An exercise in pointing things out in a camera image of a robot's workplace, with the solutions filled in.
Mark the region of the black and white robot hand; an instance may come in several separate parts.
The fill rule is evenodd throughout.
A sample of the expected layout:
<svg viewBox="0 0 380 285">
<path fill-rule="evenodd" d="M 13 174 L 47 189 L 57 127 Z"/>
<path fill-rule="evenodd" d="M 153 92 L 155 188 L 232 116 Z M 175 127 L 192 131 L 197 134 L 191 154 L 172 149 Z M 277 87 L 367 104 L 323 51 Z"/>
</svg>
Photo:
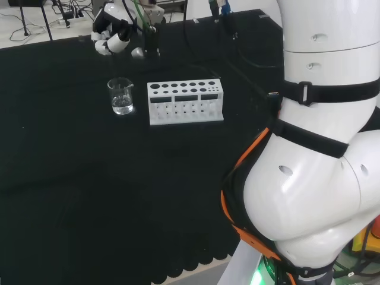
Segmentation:
<svg viewBox="0 0 380 285">
<path fill-rule="evenodd" d="M 132 36 L 142 31 L 138 13 L 131 1 L 106 1 L 94 16 L 91 40 L 104 56 L 120 53 Z"/>
</svg>

